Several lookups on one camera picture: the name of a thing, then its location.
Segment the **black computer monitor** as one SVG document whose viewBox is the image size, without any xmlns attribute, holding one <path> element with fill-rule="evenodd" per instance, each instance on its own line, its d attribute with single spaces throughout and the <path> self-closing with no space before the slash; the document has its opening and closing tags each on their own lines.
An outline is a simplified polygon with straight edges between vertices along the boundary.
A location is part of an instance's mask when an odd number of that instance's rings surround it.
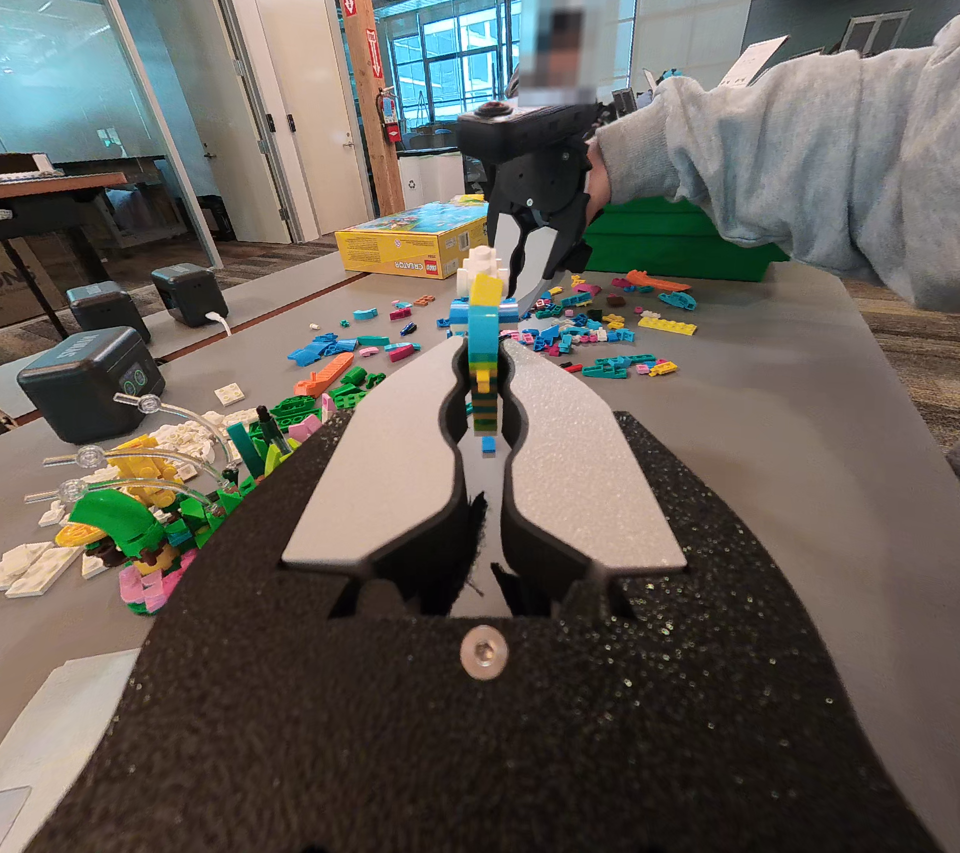
<svg viewBox="0 0 960 853">
<path fill-rule="evenodd" d="M 927 47 L 958 7 L 959 0 L 752 0 L 741 51 L 786 36 L 773 66 L 816 53 Z"/>
</svg>

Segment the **white door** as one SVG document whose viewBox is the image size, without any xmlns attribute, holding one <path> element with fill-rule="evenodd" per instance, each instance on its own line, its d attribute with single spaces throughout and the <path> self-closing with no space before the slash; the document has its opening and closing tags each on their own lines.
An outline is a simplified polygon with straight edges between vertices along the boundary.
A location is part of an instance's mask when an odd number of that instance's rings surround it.
<svg viewBox="0 0 960 853">
<path fill-rule="evenodd" d="M 255 0 L 315 226 L 332 235 L 373 215 L 334 0 Z"/>
</svg>

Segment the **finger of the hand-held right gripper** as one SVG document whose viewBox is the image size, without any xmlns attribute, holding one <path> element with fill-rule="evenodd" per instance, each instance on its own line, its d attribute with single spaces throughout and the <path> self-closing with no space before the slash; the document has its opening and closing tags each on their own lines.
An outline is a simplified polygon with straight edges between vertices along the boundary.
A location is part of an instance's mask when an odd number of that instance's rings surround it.
<svg viewBox="0 0 960 853">
<path fill-rule="evenodd" d="M 571 239 L 548 226 L 520 229 L 515 244 L 515 301 L 532 304 L 543 290 L 552 286 L 554 277 L 582 270 L 583 239 Z"/>
<path fill-rule="evenodd" d="M 495 223 L 489 216 L 489 246 L 496 250 L 497 258 L 507 270 L 505 293 L 516 299 L 521 293 L 520 279 L 525 266 L 525 225 L 520 213 L 499 213 Z"/>
</svg>

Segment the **propped instruction booklet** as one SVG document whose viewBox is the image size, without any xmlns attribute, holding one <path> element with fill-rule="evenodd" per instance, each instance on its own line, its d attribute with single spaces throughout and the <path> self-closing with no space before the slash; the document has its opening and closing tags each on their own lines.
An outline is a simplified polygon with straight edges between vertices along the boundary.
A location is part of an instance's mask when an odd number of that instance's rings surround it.
<svg viewBox="0 0 960 853">
<path fill-rule="evenodd" d="M 744 89 L 752 84 L 787 42 L 789 35 L 751 43 L 739 55 L 718 84 L 719 89 Z"/>
</svg>

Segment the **orange brick separator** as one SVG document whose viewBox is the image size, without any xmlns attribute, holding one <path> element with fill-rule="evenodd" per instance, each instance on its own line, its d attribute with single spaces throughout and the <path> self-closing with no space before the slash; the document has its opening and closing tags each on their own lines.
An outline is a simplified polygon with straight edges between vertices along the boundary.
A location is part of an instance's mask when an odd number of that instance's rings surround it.
<svg viewBox="0 0 960 853">
<path fill-rule="evenodd" d="M 353 366 L 354 353 L 343 352 L 333 355 L 330 361 L 318 370 L 300 379 L 294 386 L 294 396 L 308 396 L 319 399 Z"/>
</svg>

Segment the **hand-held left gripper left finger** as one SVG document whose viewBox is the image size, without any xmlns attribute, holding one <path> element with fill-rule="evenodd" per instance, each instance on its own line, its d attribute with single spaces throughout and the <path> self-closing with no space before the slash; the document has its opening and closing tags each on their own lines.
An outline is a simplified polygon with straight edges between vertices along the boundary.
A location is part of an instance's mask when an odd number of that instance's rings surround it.
<svg viewBox="0 0 960 853">
<path fill-rule="evenodd" d="M 450 337 L 367 394 L 294 527 L 285 565 L 368 578 L 454 506 L 462 459 L 442 411 L 464 400 L 466 346 Z"/>
</svg>

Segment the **person's right hand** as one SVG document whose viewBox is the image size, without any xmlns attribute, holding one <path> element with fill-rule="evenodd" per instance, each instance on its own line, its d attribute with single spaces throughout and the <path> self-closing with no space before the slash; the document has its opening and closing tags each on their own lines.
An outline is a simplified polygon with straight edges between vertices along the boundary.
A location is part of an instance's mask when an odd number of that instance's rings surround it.
<svg viewBox="0 0 960 853">
<path fill-rule="evenodd" d="M 590 169 L 584 183 L 584 192 L 588 196 L 585 221 L 587 225 L 590 225 L 611 202 L 612 197 L 608 171 L 596 137 L 587 142 L 586 159 L 590 164 Z"/>
</svg>

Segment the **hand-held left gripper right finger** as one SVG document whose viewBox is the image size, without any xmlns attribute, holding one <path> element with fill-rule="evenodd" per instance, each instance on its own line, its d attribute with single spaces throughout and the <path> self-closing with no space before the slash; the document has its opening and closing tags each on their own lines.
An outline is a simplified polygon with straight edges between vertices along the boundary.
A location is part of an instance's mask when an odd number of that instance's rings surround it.
<svg viewBox="0 0 960 853">
<path fill-rule="evenodd" d="M 612 580 L 687 561 L 625 433 L 582 379 L 501 345 L 505 465 L 501 541 L 525 580 Z"/>
</svg>

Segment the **glass office door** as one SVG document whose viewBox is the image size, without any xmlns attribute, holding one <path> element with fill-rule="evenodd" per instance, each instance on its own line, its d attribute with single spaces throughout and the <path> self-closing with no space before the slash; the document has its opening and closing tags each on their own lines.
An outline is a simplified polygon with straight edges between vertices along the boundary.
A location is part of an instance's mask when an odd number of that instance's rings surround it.
<svg viewBox="0 0 960 853">
<path fill-rule="evenodd" d="M 233 0 L 116 0 L 207 229 L 288 245 L 275 163 Z"/>
</svg>

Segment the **wooden post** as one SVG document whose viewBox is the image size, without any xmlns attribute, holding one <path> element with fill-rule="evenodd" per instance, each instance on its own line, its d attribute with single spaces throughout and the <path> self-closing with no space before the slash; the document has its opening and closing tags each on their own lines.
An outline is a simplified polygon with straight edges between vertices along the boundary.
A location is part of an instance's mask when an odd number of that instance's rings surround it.
<svg viewBox="0 0 960 853">
<path fill-rule="evenodd" d="M 341 0 L 341 7 L 379 212 L 390 217 L 405 204 L 397 150 L 378 109 L 384 76 L 374 5 L 372 0 Z"/>
</svg>

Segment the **small white brick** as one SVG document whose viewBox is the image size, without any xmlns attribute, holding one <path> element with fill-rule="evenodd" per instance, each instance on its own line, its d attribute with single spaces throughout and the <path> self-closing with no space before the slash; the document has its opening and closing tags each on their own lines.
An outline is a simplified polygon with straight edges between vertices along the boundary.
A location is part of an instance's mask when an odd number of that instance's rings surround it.
<svg viewBox="0 0 960 853">
<path fill-rule="evenodd" d="M 509 286 L 509 270 L 503 266 L 497 250 L 488 246 L 477 246 L 469 250 L 457 270 L 457 298 L 469 299 L 474 280 L 478 275 L 499 279 L 503 283 L 503 293 Z"/>
</svg>

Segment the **stacked green plastic bins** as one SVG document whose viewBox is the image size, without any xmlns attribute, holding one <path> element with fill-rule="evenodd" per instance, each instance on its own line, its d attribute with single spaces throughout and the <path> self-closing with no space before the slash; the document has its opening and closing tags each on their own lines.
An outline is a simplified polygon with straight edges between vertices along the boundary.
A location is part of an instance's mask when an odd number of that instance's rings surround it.
<svg viewBox="0 0 960 853">
<path fill-rule="evenodd" d="M 587 227 L 589 271 L 626 276 L 760 282 L 771 263 L 788 255 L 773 243 L 741 247 L 726 241 L 712 220 L 686 200 L 662 197 L 606 206 Z"/>
</svg>

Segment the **grey desk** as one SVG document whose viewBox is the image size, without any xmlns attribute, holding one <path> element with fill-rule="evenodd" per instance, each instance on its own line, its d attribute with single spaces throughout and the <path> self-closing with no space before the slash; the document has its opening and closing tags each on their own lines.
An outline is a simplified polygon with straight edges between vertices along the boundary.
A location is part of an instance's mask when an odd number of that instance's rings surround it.
<svg viewBox="0 0 960 853">
<path fill-rule="evenodd" d="M 576 375 L 685 557 L 530 579 L 466 506 L 369 577 L 282 562 L 352 413 L 138 618 L 117 572 L 2 598 L 2 735 L 138 649 L 34 851 L 958 851 L 958 481 L 832 276 L 695 282 L 666 377 Z"/>
</svg>

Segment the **striped brick fish model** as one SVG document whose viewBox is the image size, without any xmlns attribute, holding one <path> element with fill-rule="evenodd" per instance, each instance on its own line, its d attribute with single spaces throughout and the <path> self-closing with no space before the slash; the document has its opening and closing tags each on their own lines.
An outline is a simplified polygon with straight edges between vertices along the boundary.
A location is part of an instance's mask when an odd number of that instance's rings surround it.
<svg viewBox="0 0 960 853">
<path fill-rule="evenodd" d="M 447 330 L 450 336 L 466 339 L 471 413 L 474 433 L 479 437 L 498 434 L 500 335 L 515 330 L 519 321 L 517 300 L 506 292 L 498 311 L 471 307 L 470 298 L 457 298 L 457 290 L 450 304 Z"/>
</svg>

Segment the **brick instruction booklet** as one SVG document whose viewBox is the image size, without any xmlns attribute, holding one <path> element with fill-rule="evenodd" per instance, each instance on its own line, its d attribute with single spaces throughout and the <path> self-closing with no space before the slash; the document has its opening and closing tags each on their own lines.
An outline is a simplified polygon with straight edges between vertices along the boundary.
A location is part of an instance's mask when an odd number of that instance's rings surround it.
<svg viewBox="0 0 960 853">
<path fill-rule="evenodd" d="M 137 661 L 137 648 L 55 668 L 1 745 L 1 850 L 23 851 L 101 741 Z"/>
</svg>

